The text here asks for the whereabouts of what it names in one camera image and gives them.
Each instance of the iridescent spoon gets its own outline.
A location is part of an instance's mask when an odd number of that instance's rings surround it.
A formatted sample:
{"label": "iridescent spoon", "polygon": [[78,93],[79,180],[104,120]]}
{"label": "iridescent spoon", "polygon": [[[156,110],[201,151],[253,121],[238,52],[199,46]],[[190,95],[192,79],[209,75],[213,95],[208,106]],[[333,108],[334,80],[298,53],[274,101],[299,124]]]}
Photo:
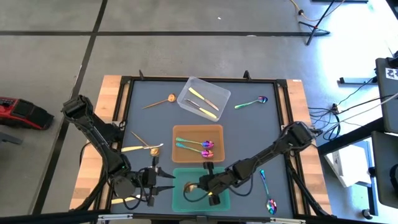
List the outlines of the iridescent spoon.
{"label": "iridescent spoon", "polygon": [[207,150],[207,149],[201,151],[201,150],[194,149],[194,148],[191,148],[191,147],[188,147],[188,146],[184,146],[183,144],[181,144],[179,142],[175,143],[175,145],[177,147],[181,147],[181,148],[184,148],[184,149],[189,149],[189,150],[192,150],[192,151],[195,151],[195,152],[199,152],[201,154],[201,156],[204,157],[204,158],[212,158],[213,157],[213,152],[210,151],[210,150]]}
{"label": "iridescent spoon", "polygon": [[250,104],[255,103],[255,102],[265,103],[265,102],[267,102],[267,101],[268,101],[268,98],[267,98],[267,97],[265,97],[265,96],[259,96],[256,100],[254,100],[254,101],[252,101],[252,102],[244,103],[244,104],[241,104],[241,105],[236,105],[236,106],[235,106],[235,109],[240,109],[240,108],[242,108],[242,107],[245,107],[245,106],[250,105]]}
{"label": "iridescent spoon", "polygon": [[262,183],[264,184],[264,187],[266,188],[266,192],[267,192],[267,199],[268,199],[268,201],[266,203],[267,210],[271,215],[275,215],[276,209],[277,209],[276,202],[274,199],[272,199],[269,196],[268,187],[266,184],[266,175],[264,173],[264,170],[262,170],[262,169],[260,170],[260,176],[261,176]]}
{"label": "iridescent spoon", "polygon": [[186,140],[186,139],[182,139],[182,138],[175,138],[176,141],[180,141],[180,142],[190,142],[190,143],[195,143],[195,144],[199,144],[201,145],[204,149],[211,149],[214,146],[214,143],[212,141],[204,141],[202,143],[200,142],[195,142],[195,141],[190,141],[190,140]]}

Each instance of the gold knife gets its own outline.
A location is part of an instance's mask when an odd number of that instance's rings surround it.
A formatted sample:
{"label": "gold knife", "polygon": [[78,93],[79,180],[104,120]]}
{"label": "gold knife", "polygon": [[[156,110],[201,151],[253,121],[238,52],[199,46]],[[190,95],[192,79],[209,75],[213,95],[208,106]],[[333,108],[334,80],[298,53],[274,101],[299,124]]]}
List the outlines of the gold knife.
{"label": "gold knife", "polygon": [[197,103],[195,103],[194,101],[188,100],[188,99],[184,99],[184,100],[185,100],[186,102],[190,103],[191,105],[193,105],[194,107],[196,107],[198,110],[204,112],[204,113],[207,114],[208,116],[211,116],[212,118],[217,119],[217,116],[216,116],[216,115],[214,115],[213,113],[211,113],[211,112],[209,112],[209,111],[207,111],[207,110],[201,108],[201,107],[200,107]]}
{"label": "gold knife", "polygon": [[204,98],[201,94],[199,94],[197,91],[195,91],[192,87],[190,87],[188,89],[192,94],[194,94],[195,96],[201,98],[202,100],[204,100],[208,105],[210,105],[212,108],[214,108],[215,110],[219,111],[218,107],[216,107],[216,105],[214,105],[212,102],[210,102],[210,100],[207,100],[206,98]]}

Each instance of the white cable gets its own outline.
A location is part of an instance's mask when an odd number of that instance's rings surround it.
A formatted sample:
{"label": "white cable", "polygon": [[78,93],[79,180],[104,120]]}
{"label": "white cable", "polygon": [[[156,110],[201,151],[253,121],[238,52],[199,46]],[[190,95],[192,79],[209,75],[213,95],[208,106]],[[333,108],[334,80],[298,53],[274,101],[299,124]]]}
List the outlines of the white cable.
{"label": "white cable", "polygon": [[379,103],[378,105],[373,106],[372,108],[369,108],[369,109],[367,109],[367,110],[365,110],[365,111],[362,111],[362,112],[360,112],[360,113],[358,113],[358,114],[356,114],[356,115],[352,115],[352,116],[350,116],[350,117],[348,117],[348,118],[346,118],[346,119],[344,119],[344,120],[341,120],[340,122],[335,122],[335,123],[333,123],[333,124],[335,124],[335,125],[333,125],[333,126],[332,126],[330,129],[328,129],[326,132],[329,132],[331,129],[337,127],[340,123],[342,123],[342,122],[344,122],[344,121],[346,121],[346,120],[348,120],[348,119],[351,119],[351,118],[353,118],[353,117],[355,117],[355,116],[358,116],[358,115],[361,115],[361,114],[363,114],[363,113],[366,113],[366,112],[368,112],[369,110],[372,110],[372,109],[374,109],[374,108],[377,108],[378,106],[383,105],[384,103],[387,103],[388,101],[394,99],[394,98],[397,97],[397,96],[398,96],[398,93],[396,93],[396,94],[390,96],[389,98],[387,98],[387,99],[384,100],[383,102]]}
{"label": "white cable", "polygon": [[[346,0],[342,0],[338,6],[336,6],[332,11],[330,11],[328,14],[326,14],[324,17],[329,16],[332,12],[334,12],[341,4],[343,4]],[[291,3],[293,3],[294,7],[296,8],[297,11],[300,11],[301,8],[294,2],[294,0],[290,0]],[[319,21],[320,19],[309,19],[307,16],[305,16],[304,12],[301,13],[300,16],[303,16],[304,19],[310,21],[310,22],[316,22]]]}

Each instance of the dark gray tabletop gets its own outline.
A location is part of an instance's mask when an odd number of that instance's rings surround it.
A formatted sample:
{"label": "dark gray tabletop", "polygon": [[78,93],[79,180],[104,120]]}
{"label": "dark gray tabletop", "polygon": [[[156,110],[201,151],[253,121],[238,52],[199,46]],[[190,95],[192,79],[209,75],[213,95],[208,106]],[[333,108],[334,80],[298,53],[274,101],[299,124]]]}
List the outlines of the dark gray tabletop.
{"label": "dark gray tabletop", "polygon": [[[380,96],[394,95],[398,92],[398,80],[386,77],[386,68],[389,68],[385,58],[376,59],[377,82]],[[387,132],[398,133],[398,100],[391,100],[381,105],[384,118],[384,128]]]}
{"label": "dark gray tabletop", "polygon": [[[280,133],[277,103],[274,87],[268,83],[214,83],[231,91],[231,96],[224,112],[217,123],[193,114],[179,107],[177,103],[162,103],[142,110],[141,108],[166,99],[169,93],[180,93],[185,82],[135,81],[128,114],[128,124],[123,147],[139,146],[141,143],[130,131],[134,131],[148,144],[164,143],[160,152],[159,165],[164,171],[172,174],[179,167],[202,167],[202,164],[177,164],[172,162],[172,128],[178,124],[220,124],[224,129],[224,162],[215,166],[227,167],[239,159],[251,157],[272,144]],[[240,110],[234,105],[255,100],[258,96],[267,96],[266,104],[255,103]],[[126,153],[131,161],[132,170],[150,165],[151,156],[147,150],[136,150]],[[282,155],[275,157],[260,167],[266,172],[269,193],[277,202],[278,211],[275,217],[292,218],[293,212],[289,197],[289,187],[285,162]],[[172,179],[159,177],[157,185],[172,185]],[[236,191],[246,193],[250,183],[247,182]],[[254,187],[247,197],[238,197],[232,192],[231,209],[225,212],[188,212],[175,213],[172,210],[172,191],[161,192],[155,196],[155,206],[147,207],[144,203],[134,210],[135,213],[172,214],[172,215],[216,215],[227,217],[269,217],[265,207],[266,192],[258,170],[254,174]],[[111,207],[112,212],[129,212],[124,205]]]}
{"label": "dark gray tabletop", "polygon": [[372,144],[379,201],[383,205],[398,208],[398,197],[390,181],[390,169],[398,164],[398,137],[374,131]]}

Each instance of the spoon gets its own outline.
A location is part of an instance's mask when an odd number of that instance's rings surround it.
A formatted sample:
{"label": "spoon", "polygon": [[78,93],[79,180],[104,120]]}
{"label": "spoon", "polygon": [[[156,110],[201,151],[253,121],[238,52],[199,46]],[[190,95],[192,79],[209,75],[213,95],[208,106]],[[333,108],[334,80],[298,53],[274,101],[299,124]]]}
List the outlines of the spoon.
{"label": "spoon", "polygon": [[184,146],[183,144],[181,144],[179,142],[175,143],[175,146],[181,147],[181,148],[184,148],[184,149],[189,149],[189,150],[192,150],[192,151],[195,151],[195,152],[199,152],[203,158],[212,158],[213,155],[214,155],[211,150],[205,149],[205,150],[201,151],[201,150],[194,149],[194,148],[191,148],[191,147],[188,147],[188,146]]}
{"label": "spoon", "polygon": [[157,103],[153,103],[153,104],[151,104],[151,105],[148,105],[148,106],[143,107],[142,109],[146,109],[146,108],[149,108],[149,107],[151,107],[151,106],[155,106],[155,105],[161,104],[161,103],[166,102],[166,101],[169,101],[169,102],[173,103],[175,100],[176,100],[176,97],[175,97],[174,93],[171,93],[171,94],[169,95],[169,97],[168,97],[166,100],[162,100],[162,101],[159,101],[159,102],[157,102]]}
{"label": "spoon", "polygon": [[265,97],[265,96],[259,96],[256,100],[254,100],[254,101],[252,101],[252,102],[244,103],[244,104],[241,104],[241,105],[236,105],[236,106],[235,106],[235,109],[240,109],[240,108],[242,108],[242,107],[245,107],[245,106],[250,105],[250,104],[255,103],[255,102],[265,103],[265,102],[267,102],[267,101],[268,101],[268,98],[267,98],[267,97]]}
{"label": "spoon", "polygon": [[[135,134],[135,133],[132,132],[132,131],[131,131],[131,134],[134,135],[136,138],[138,138],[138,140],[140,140],[140,142],[142,142],[144,145],[146,145],[146,146],[149,147],[149,145],[148,145],[146,142],[144,142],[144,140],[142,140],[137,134]],[[155,148],[150,149],[150,155],[151,155],[151,156],[158,156],[159,153],[160,153],[160,151],[159,151],[159,148],[158,148],[158,147],[155,147]]]}
{"label": "spoon", "polygon": [[180,142],[190,142],[190,143],[199,144],[199,145],[201,145],[204,149],[211,149],[211,148],[214,146],[214,142],[212,142],[212,141],[204,141],[204,142],[200,143],[200,142],[185,140],[185,139],[182,139],[182,138],[179,138],[179,137],[175,138],[175,140],[176,140],[176,141],[180,141]]}
{"label": "spoon", "polygon": [[268,187],[266,184],[266,175],[264,173],[264,170],[262,170],[262,169],[260,170],[260,176],[261,176],[262,183],[264,184],[264,187],[266,188],[266,192],[267,192],[267,199],[268,199],[268,201],[266,203],[267,210],[271,215],[275,215],[276,209],[277,209],[276,202],[274,199],[272,199],[269,196]]}

